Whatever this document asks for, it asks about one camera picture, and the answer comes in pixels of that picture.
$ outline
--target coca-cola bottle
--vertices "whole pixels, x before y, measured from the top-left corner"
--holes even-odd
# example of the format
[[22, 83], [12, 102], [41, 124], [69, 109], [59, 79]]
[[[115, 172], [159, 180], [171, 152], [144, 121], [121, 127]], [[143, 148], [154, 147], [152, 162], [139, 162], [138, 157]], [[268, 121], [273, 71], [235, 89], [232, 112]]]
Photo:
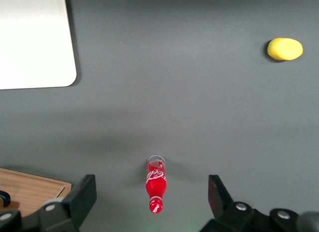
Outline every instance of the coca-cola bottle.
[[165, 161], [161, 156], [151, 156], [148, 160], [146, 191], [150, 196], [150, 210], [158, 214], [163, 209], [163, 195], [166, 190]]

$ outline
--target yellow object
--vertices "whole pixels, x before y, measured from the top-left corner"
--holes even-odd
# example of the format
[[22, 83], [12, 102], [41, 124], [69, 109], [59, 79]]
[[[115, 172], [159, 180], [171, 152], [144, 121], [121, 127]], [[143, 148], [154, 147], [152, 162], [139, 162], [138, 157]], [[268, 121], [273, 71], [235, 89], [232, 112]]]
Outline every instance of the yellow object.
[[300, 57], [304, 49], [300, 42], [291, 38], [275, 38], [268, 45], [267, 52], [276, 60], [294, 60]]

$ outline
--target screw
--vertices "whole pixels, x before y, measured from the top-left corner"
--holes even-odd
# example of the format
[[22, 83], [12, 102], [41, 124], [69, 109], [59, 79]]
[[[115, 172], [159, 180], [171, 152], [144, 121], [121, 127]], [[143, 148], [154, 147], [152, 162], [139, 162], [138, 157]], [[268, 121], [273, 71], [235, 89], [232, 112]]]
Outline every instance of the screw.
[[239, 209], [240, 211], [245, 211], [245, 210], [247, 210], [247, 206], [246, 206], [245, 204], [243, 204], [243, 203], [238, 203], [238, 204], [236, 205], [236, 208]]
[[49, 206], [45, 207], [45, 210], [46, 210], [46, 211], [51, 211], [51, 210], [53, 210], [54, 208], [55, 208], [55, 205], [49, 205]]
[[6, 213], [6, 214], [0, 216], [0, 221], [5, 221], [5, 220], [9, 219], [11, 216], [12, 216], [11, 213]]
[[278, 212], [277, 212], [277, 215], [278, 215], [280, 218], [285, 219], [285, 220], [290, 219], [290, 215], [289, 215], [286, 211], [278, 211]]

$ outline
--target white board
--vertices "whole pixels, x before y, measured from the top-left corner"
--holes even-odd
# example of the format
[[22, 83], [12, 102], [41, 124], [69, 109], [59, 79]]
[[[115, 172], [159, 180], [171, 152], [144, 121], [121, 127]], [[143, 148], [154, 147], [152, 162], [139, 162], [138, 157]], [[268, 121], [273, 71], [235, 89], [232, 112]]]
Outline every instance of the white board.
[[65, 0], [0, 0], [0, 89], [69, 86], [75, 78]]

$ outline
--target bottle label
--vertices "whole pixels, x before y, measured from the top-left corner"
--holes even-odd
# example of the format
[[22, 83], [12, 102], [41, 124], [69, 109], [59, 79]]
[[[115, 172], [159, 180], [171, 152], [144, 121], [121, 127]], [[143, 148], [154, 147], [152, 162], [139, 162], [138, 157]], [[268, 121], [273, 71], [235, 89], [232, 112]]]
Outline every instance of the bottle label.
[[166, 177], [163, 171], [160, 170], [153, 170], [148, 172], [148, 175], [146, 176], [146, 184], [150, 180], [158, 179], [158, 178], [163, 178], [166, 181]]

